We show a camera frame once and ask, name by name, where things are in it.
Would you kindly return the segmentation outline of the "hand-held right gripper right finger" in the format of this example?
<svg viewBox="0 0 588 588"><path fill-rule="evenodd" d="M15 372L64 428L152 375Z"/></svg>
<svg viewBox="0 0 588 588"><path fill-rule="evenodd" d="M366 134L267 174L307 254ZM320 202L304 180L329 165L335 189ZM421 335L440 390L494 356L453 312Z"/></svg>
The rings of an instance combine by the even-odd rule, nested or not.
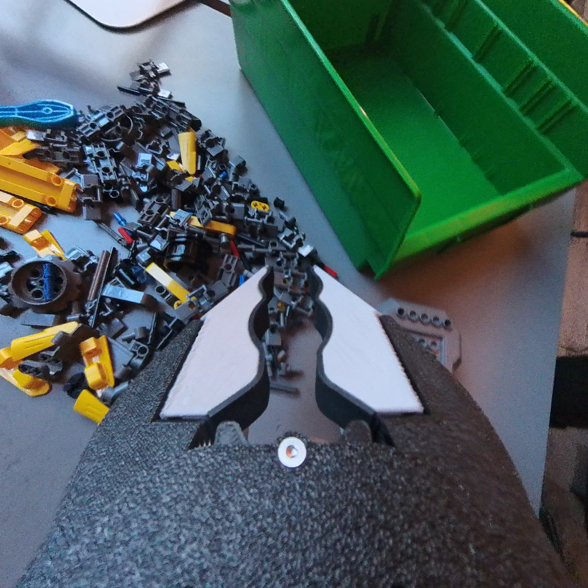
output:
<svg viewBox="0 0 588 588"><path fill-rule="evenodd" d="M318 266L309 272L321 337L315 396L327 417L421 414L421 400L380 313Z"/></svg>

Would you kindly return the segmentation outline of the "grey brick hub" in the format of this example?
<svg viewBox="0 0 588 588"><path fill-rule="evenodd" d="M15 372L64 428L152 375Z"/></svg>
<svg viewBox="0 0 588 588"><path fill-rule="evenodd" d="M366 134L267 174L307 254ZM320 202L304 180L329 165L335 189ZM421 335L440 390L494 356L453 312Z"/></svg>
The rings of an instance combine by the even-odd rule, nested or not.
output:
<svg viewBox="0 0 588 588"><path fill-rule="evenodd" d="M462 359L461 337L445 311L395 298L387 299L376 309L392 317L446 369L457 370Z"/></svg>

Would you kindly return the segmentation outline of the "blue brick separator tool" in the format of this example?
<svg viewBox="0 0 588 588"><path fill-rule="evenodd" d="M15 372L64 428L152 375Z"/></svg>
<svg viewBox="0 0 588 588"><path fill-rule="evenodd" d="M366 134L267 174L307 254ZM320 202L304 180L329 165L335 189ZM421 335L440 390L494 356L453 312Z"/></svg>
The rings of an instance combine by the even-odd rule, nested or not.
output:
<svg viewBox="0 0 588 588"><path fill-rule="evenodd" d="M34 129L75 128L79 124L77 110L60 100L45 99L1 106L1 126L28 126Z"/></svg>

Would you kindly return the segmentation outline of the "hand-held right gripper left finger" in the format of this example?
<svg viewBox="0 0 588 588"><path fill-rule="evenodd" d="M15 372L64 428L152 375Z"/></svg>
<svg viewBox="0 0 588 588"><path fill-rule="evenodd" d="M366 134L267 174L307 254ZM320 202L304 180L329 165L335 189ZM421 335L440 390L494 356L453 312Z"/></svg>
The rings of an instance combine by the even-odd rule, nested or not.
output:
<svg viewBox="0 0 588 588"><path fill-rule="evenodd" d="M269 327L273 269L263 267L201 320L169 389L161 419L253 422L269 401L262 337Z"/></svg>

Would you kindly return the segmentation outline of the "green plastic bin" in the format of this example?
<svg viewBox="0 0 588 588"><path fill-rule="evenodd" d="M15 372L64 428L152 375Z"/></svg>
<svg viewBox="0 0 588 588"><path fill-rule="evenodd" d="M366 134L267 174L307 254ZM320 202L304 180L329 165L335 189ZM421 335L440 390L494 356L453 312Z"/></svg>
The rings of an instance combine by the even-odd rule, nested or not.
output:
<svg viewBox="0 0 588 588"><path fill-rule="evenodd" d="M583 181L425 1L231 1L240 67L357 268Z"/></svg>
<svg viewBox="0 0 588 588"><path fill-rule="evenodd" d="M560 1L425 1L532 127L587 177L587 25Z"/></svg>

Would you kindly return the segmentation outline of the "yellow curved brick piece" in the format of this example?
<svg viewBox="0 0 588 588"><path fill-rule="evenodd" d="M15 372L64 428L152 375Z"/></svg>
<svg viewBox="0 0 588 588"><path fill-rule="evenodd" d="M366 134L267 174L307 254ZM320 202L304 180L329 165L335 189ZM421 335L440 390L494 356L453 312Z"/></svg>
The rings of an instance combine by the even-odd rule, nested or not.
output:
<svg viewBox="0 0 588 588"><path fill-rule="evenodd" d="M79 345L85 364L85 378L91 389L114 387L114 370L106 336L90 337Z"/></svg>

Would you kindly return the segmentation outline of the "yellow brick panel assembly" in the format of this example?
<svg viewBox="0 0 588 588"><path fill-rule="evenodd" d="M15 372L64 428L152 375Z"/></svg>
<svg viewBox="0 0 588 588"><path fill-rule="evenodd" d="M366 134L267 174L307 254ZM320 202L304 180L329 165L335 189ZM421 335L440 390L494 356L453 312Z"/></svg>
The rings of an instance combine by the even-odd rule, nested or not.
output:
<svg viewBox="0 0 588 588"><path fill-rule="evenodd" d="M36 158L38 146L25 128L1 128L1 227L23 234L40 218L40 207L65 212L77 209L78 184L59 175L59 169Z"/></svg>

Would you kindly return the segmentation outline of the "grey desk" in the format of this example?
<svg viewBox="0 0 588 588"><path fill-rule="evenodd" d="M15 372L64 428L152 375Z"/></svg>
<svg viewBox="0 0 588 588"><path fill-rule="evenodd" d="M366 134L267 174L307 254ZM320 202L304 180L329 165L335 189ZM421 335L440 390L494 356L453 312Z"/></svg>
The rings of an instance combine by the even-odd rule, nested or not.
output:
<svg viewBox="0 0 588 588"><path fill-rule="evenodd" d="M445 311L462 340L456 375L500 435L539 508L574 194L379 281L350 261L241 72L231 20L188 2L132 32L101 28L66 1L1 1L1 102L49 97L79 108L123 100L116 86L144 59L172 70L165 87L243 157L264 195L283 198L322 259L372 306L393 297ZM299 395L272 393L254 443L287 430L333 440L315 403L318 332L304 325L290 363ZM1 587L18 583L47 538L95 423L59 388L29 398L1 382Z"/></svg>

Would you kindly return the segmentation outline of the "wooden document stand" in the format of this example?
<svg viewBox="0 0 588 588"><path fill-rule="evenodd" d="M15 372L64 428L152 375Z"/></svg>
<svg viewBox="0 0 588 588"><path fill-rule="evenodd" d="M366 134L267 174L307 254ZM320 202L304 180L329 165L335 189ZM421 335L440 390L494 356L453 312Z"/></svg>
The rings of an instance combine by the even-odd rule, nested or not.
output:
<svg viewBox="0 0 588 588"><path fill-rule="evenodd" d="M66 1L95 24L111 31L129 31L192 5L205 5L231 18L229 1Z"/></svg>

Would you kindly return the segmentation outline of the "small yellow brick piece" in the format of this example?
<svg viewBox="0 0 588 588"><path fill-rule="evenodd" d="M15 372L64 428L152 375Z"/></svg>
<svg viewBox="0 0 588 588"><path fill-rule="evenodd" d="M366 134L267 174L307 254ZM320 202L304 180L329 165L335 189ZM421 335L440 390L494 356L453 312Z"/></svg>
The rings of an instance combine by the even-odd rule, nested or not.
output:
<svg viewBox="0 0 588 588"><path fill-rule="evenodd" d="M88 389L84 389L79 393L73 410L99 424L109 412L109 407Z"/></svg>
<svg viewBox="0 0 588 588"><path fill-rule="evenodd" d="M63 248L50 231L31 230L24 233L22 237L33 247L39 257L55 256L59 259L66 260Z"/></svg>

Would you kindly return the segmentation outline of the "yellow pointed brick piece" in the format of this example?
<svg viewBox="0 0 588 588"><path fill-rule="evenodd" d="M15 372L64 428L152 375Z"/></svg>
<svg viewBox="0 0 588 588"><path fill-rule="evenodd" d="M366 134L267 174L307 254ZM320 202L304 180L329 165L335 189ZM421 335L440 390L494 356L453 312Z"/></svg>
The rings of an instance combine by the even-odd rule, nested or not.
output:
<svg viewBox="0 0 588 588"><path fill-rule="evenodd" d="M68 322L15 339L1 349L1 377L28 396L44 395L63 379L90 335L87 325Z"/></svg>

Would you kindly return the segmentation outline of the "pile of grey brick parts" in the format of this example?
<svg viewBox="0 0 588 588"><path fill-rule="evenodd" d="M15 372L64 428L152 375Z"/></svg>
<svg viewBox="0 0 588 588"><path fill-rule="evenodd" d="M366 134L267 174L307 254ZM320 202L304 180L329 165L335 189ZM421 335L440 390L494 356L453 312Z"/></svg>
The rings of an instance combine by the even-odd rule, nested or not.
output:
<svg viewBox="0 0 588 588"><path fill-rule="evenodd" d="M56 383L75 400L88 389L111 406L156 352L268 263L275 286L262 345L270 386L297 394L285 382L295 371L282 334L312 316L307 268L317 263L333 277L336 272L319 259L285 202L260 194L225 138L202 129L162 87L168 75L164 63L139 63L130 85L118 86L134 102L76 109L75 128L14 126L38 144L25 158L55 165L78 184L75 212L42 205L29 231L53 234L82 287L58 313L17 307L9 292L12 272L40 257L26 241L34 250L28 258L1 239L1 316L18 319L32 334L78 322L92 330L85 339L106 336L114 387L90 388L80 349ZM18 338L2 332L1 349Z"/></svg>

